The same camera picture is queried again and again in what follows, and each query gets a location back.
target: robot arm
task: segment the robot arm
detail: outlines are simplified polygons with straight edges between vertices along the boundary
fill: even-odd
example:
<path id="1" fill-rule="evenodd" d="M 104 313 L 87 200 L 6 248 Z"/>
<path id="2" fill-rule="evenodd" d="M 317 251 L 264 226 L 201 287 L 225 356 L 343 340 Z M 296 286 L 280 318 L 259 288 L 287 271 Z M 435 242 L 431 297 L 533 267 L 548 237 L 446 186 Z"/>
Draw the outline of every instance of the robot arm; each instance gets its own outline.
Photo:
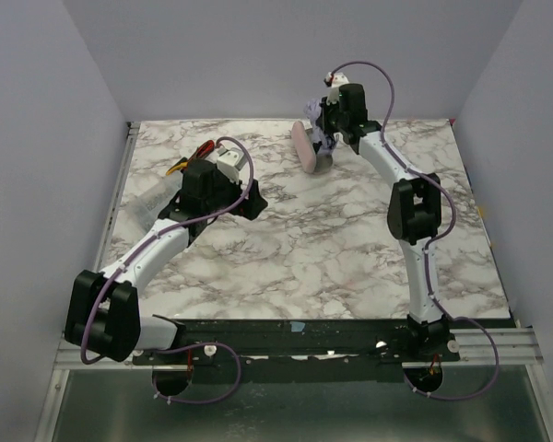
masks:
<path id="1" fill-rule="evenodd" d="M 423 340 L 428 339 L 431 329 L 446 335 L 447 320 L 429 297 L 424 260 L 424 245 L 438 235 L 441 224 L 440 192 L 425 180 L 414 178 L 408 170 L 419 170 L 393 145 L 387 143 L 389 150 L 383 146 L 381 125 L 368 119 L 362 85 L 349 83 L 342 73 L 328 75 L 325 83 L 330 92 L 321 100 L 322 113 L 313 130 L 331 137 L 341 133 L 354 152 L 369 161 L 392 189 L 387 225 L 399 240 L 406 259 L 410 292 L 408 321 Z M 436 174 L 428 177 L 440 183 Z M 438 278 L 433 244 L 428 254 L 430 281 L 436 292 Z"/>
<path id="2" fill-rule="evenodd" d="M 81 345 L 88 318 L 100 291 L 108 284 L 104 303 L 88 324 L 88 349 L 121 362 L 134 350 L 165 350 L 179 346 L 183 325 L 162 317 L 140 317 L 137 293 L 146 288 L 166 263 L 187 249 L 205 230 L 209 215 L 241 198 L 243 153 L 221 147 L 217 163 L 189 163 L 182 187 L 159 213 L 151 230 L 125 255 L 99 273 L 88 270 L 75 280 L 65 324 L 65 339 Z M 267 207 L 253 180 L 247 197 L 230 212 L 255 219 Z"/>

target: gray wall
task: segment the gray wall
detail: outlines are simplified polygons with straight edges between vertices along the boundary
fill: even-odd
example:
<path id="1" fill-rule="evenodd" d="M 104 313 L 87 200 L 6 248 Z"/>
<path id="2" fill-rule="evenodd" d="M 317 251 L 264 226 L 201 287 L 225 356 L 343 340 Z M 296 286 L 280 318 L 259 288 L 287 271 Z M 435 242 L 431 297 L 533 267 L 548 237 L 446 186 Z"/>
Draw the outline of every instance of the gray wall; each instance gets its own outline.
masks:
<path id="1" fill-rule="evenodd" d="M 0 441 L 34 437 L 125 134 L 61 1 L 0 1 Z"/>
<path id="2" fill-rule="evenodd" d="M 553 388 L 553 2 L 523 2 L 455 129 L 509 300 L 534 325 Z"/>
<path id="3" fill-rule="evenodd" d="M 326 72 L 363 58 L 397 85 L 395 117 L 454 117 L 520 0 L 65 0 L 134 120 L 295 117 Z M 389 92 L 367 68 L 372 114 Z"/>

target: marble table surface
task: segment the marble table surface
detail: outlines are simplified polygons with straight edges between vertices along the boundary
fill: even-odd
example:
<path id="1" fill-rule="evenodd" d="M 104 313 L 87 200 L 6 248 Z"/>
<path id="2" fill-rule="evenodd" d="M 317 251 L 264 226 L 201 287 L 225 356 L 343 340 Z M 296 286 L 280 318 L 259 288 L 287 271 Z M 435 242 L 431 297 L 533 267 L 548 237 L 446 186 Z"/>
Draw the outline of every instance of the marble table surface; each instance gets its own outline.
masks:
<path id="1" fill-rule="evenodd" d="M 387 230 L 390 190 L 345 145 L 324 175 L 301 170 L 293 120 L 143 122 L 122 208 L 178 158 L 207 139 L 250 149 L 268 208 L 255 221 L 222 216 L 140 293 L 142 315 L 189 319 L 390 319 L 408 310 L 406 268 Z M 508 318 L 506 297 L 446 121 L 391 122 L 387 136 L 416 166 L 436 171 L 459 211 L 439 241 L 439 298 L 454 316 Z M 443 225 L 449 208 L 443 202 Z M 113 229 L 108 262 L 135 243 L 127 213 Z"/>

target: black joint motor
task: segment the black joint motor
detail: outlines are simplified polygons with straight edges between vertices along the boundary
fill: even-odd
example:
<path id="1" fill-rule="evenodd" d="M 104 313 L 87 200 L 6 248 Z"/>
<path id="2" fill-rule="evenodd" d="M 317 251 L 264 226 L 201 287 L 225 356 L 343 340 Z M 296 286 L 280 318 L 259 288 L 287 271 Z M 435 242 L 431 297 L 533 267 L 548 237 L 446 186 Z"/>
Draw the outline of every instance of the black joint motor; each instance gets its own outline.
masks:
<path id="1" fill-rule="evenodd" d="M 450 323 L 442 315 L 434 322 L 417 322 L 407 316 L 407 351 L 416 360 L 429 360 L 435 353 L 446 353 L 447 343 L 454 339 Z"/>
<path id="2" fill-rule="evenodd" d="M 88 270 L 74 281 L 64 332 L 69 343 L 82 344 L 88 316 L 105 282 L 102 273 Z M 129 282 L 114 282 L 104 300 L 109 307 L 99 308 L 88 334 L 88 349 L 121 362 L 131 354 L 141 333 L 137 289 Z"/>
<path id="3" fill-rule="evenodd" d="M 234 204 L 241 197 L 241 182 L 232 182 L 217 167 L 205 159 L 191 161 L 182 177 L 182 188 L 174 195 L 169 204 L 158 215 L 160 219 L 169 218 L 182 222 L 218 212 Z M 268 206 L 260 195 L 258 181 L 253 180 L 246 198 L 230 212 L 246 219 L 256 219 Z M 207 221 L 189 226 L 192 243 L 207 226 Z"/>
<path id="4" fill-rule="evenodd" d="M 360 138 L 381 130 L 376 121 L 369 121 L 365 89 L 358 83 L 349 83 L 338 88 L 338 102 L 328 104 L 322 99 L 322 115 L 317 125 L 329 135 L 342 134 L 344 142 L 359 152 Z"/>
<path id="5" fill-rule="evenodd" d="M 437 183 L 441 179 L 435 173 L 429 178 Z M 441 225 L 441 191 L 422 178 L 400 180 L 391 192 L 387 226 L 395 239 L 411 245 L 422 238 L 434 238 Z"/>

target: purple cable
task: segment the purple cable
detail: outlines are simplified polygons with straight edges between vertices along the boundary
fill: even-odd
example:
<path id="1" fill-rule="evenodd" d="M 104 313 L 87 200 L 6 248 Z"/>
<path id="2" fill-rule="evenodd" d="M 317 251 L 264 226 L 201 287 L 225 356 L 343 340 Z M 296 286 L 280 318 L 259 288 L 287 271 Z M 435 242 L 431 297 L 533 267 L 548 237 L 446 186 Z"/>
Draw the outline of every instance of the purple cable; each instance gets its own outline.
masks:
<path id="1" fill-rule="evenodd" d="M 241 379 L 240 358 L 238 357 L 238 354 L 235 352 L 235 350 L 233 350 L 233 348 L 231 348 L 228 345 L 225 345 L 224 343 L 194 343 L 192 345 L 186 345 L 184 347 L 174 348 L 172 350 L 158 350 L 157 353 L 160 353 L 161 355 L 174 355 L 176 353 L 182 353 L 182 352 L 187 352 L 189 350 L 194 350 L 195 348 L 205 347 L 206 345 L 215 345 L 216 347 L 224 348 L 228 352 L 230 352 L 231 355 L 233 356 L 233 358 L 235 359 L 236 369 L 237 369 L 236 380 L 234 380 L 234 382 L 231 385 L 231 387 L 229 388 L 229 390 L 227 390 L 225 393 L 221 394 L 220 396 L 217 396 L 216 398 L 205 399 L 205 400 L 201 400 L 201 401 L 193 401 L 193 400 L 190 400 L 190 399 L 181 399 L 181 398 L 172 398 L 171 396 L 164 396 L 163 394 L 161 394 L 158 391 L 158 386 L 156 384 L 157 380 L 156 380 L 156 378 L 154 378 L 154 380 L 152 382 L 152 386 L 154 387 L 154 390 L 156 391 L 156 396 L 154 398 L 160 396 L 160 398 L 163 398 L 166 401 L 171 401 L 171 402 L 188 403 L 190 405 L 208 405 L 209 403 L 215 403 L 215 402 L 223 401 L 224 399 L 228 398 L 235 390 L 238 389 L 238 386 L 240 385 L 240 379 Z"/>
<path id="2" fill-rule="evenodd" d="M 434 290 L 432 289 L 432 281 L 431 281 L 431 278 L 430 278 L 430 263 L 429 263 L 429 254 L 428 254 L 430 244 L 438 241 L 439 239 L 445 238 L 449 233 L 451 233 L 451 231 L 454 229 L 454 225 L 456 224 L 456 221 L 457 221 L 457 208 L 454 205 L 453 197 L 435 180 L 431 179 L 430 177 L 428 177 L 427 175 L 425 175 L 423 173 L 420 173 L 416 170 L 413 170 L 412 168 L 409 168 L 407 166 L 407 164 L 402 160 L 402 158 L 400 158 L 394 152 L 394 150 L 389 146 L 389 144 L 387 143 L 387 140 L 385 139 L 385 129 L 387 128 L 387 123 L 389 122 L 389 117 L 391 117 L 391 112 L 394 109 L 395 87 L 394 87 L 394 82 L 392 81 L 391 77 L 389 77 L 389 75 L 380 66 L 378 66 L 375 63 L 366 62 L 366 61 L 348 62 L 348 63 L 341 64 L 336 69 L 334 69 L 334 71 L 332 71 L 331 76 L 334 77 L 334 74 L 336 72 L 338 72 L 340 69 L 342 69 L 346 66 L 350 66 L 352 64 L 365 64 L 367 66 L 374 67 L 375 69 L 377 69 L 379 72 L 381 72 L 383 74 L 383 76 L 387 80 L 387 83 L 389 83 L 389 88 L 391 90 L 391 99 L 389 101 L 389 109 L 387 110 L 387 114 L 385 115 L 385 119 L 383 120 L 383 124 L 381 126 L 381 143 L 383 144 L 383 147 L 385 147 L 387 152 L 389 152 L 389 154 L 394 158 L 394 160 L 397 162 L 397 164 L 402 169 L 406 170 L 408 173 L 411 173 L 412 175 L 415 175 L 415 176 L 427 181 L 429 184 L 436 187 L 442 193 L 442 195 L 444 195 L 444 197 L 449 202 L 449 205 L 451 206 L 451 222 L 450 222 L 449 226 L 446 228 L 446 230 L 444 230 L 442 233 L 440 233 L 436 237 L 429 239 L 426 242 L 426 244 L 424 245 L 424 249 L 423 249 L 423 251 L 424 251 L 424 274 L 426 275 L 426 286 L 428 288 L 428 296 L 432 299 L 432 302 L 434 303 L 434 305 L 442 312 L 442 314 L 444 314 L 447 317 L 448 320 L 450 320 L 452 322 L 466 321 L 466 322 L 469 322 L 470 324 L 474 325 L 478 329 L 480 329 L 488 337 L 489 343 L 491 344 L 491 348 L 494 352 L 494 357 L 495 357 L 495 360 L 496 360 L 494 373 L 493 373 L 493 376 L 491 377 L 491 379 L 489 380 L 489 382 L 481 390 L 478 390 L 475 393 L 467 394 L 465 396 L 448 397 L 448 396 L 441 396 L 441 395 L 438 395 L 438 394 L 427 393 L 425 391 L 419 390 L 416 387 L 414 387 L 414 385 L 410 382 L 410 380 L 406 376 L 404 376 L 404 380 L 406 381 L 407 385 L 409 385 L 411 387 L 412 391 L 414 391 L 415 393 L 420 394 L 422 396 L 425 396 L 427 398 L 436 399 L 438 401 L 466 401 L 466 400 L 469 400 L 469 399 L 476 398 L 477 396 L 480 396 L 481 394 L 488 391 L 491 387 L 493 387 L 493 385 L 496 383 L 496 380 L 498 379 L 498 374 L 500 373 L 500 356 L 498 355 L 498 346 L 496 345 L 495 341 L 493 340 L 493 338 L 489 334 L 488 330 L 485 327 L 483 327 L 476 320 L 472 320 L 471 318 L 466 318 L 466 317 L 463 317 L 463 316 L 453 318 L 453 316 L 451 316 L 451 314 L 446 310 L 446 308 L 444 308 L 441 305 L 440 301 L 434 295 Z"/>
<path id="3" fill-rule="evenodd" d="M 161 231 L 158 233 L 159 236 L 162 236 L 162 235 L 166 235 L 167 233 L 169 232 L 172 232 L 172 230 L 176 230 L 178 228 L 181 228 L 181 227 L 186 227 L 186 226 L 190 226 L 191 224 L 195 224 L 195 223 L 199 223 L 201 221 L 206 221 L 207 219 L 211 219 L 211 218 L 214 218 L 216 216 L 220 216 L 220 215 L 223 215 L 223 214 L 226 214 L 228 212 L 230 212 L 231 210 L 235 209 L 238 205 L 240 205 L 240 203 L 246 199 L 246 196 L 248 196 L 248 193 L 250 193 L 250 189 L 252 188 L 252 184 L 253 184 L 253 178 L 254 178 L 254 167 L 253 167 L 253 163 L 252 163 L 252 157 L 250 156 L 250 153 L 248 152 L 248 150 L 243 146 L 242 143 L 240 143 L 238 140 L 236 140 L 235 138 L 232 138 L 230 136 L 222 136 L 220 137 L 216 142 L 216 146 L 219 146 L 219 144 L 222 142 L 222 141 L 230 141 L 232 142 L 234 145 L 236 145 L 237 147 L 239 147 L 242 151 L 242 153 L 244 154 L 244 156 L 246 157 L 246 159 L 248 160 L 248 167 L 250 168 L 250 178 L 248 179 L 248 185 L 246 186 L 246 188 L 244 189 L 244 191 L 241 193 L 240 195 L 240 198 L 238 198 L 233 204 L 229 205 L 228 207 L 226 207 L 225 209 L 221 209 L 221 210 L 218 210 L 217 212 L 215 212 L 214 214 L 211 214 L 211 215 L 205 215 L 205 216 L 201 216 L 201 217 L 198 217 L 198 218 L 194 218 L 194 219 L 189 219 L 187 221 L 183 221 L 181 222 L 180 224 L 175 224 L 173 226 L 169 226 L 169 227 L 166 227 L 166 228 L 163 228 L 161 229 Z M 90 335 L 90 329 L 92 328 L 92 324 L 94 323 L 94 319 L 96 318 L 96 315 L 99 311 L 99 305 L 100 303 L 102 302 L 102 300 L 104 299 L 104 297 L 106 296 L 106 293 L 107 291 L 109 290 L 109 287 L 111 287 L 112 285 L 112 282 L 117 279 L 117 277 L 119 277 L 119 275 L 123 272 L 122 268 L 129 264 L 131 264 L 131 262 L 133 262 L 133 260 L 139 256 L 139 254 L 145 249 L 147 248 L 147 246 L 149 246 L 149 244 L 151 244 L 153 241 L 155 241 L 157 239 L 157 236 L 156 235 L 152 235 L 151 237 L 147 238 L 146 240 L 144 240 L 144 242 L 138 247 L 136 248 L 133 253 L 131 253 L 127 259 L 124 261 L 123 265 L 121 265 L 117 270 L 115 270 L 113 272 L 113 274 L 111 275 L 111 277 L 106 281 L 106 283 L 104 283 L 104 286 L 102 287 L 102 289 L 99 291 L 99 294 L 97 295 L 96 297 L 96 300 L 94 301 L 94 305 L 92 306 L 92 310 L 90 311 L 90 314 L 88 315 L 88 320 L 86 321 L 86 326 L 84 327 L 84 334 L 82 334 L 82 343 L 80 345 L 80 359 L 82 360 L 82 362 L 86 365 L 90 365 L 90 364 L 94 364 L 96 362 L 99 362 L 104 356 L 100 355 L 100 356 L 97 356 L 93 359 L 88 359 L 88 356 L 86 354 L 86 351 L 88 350 L 88 337 Z"/>

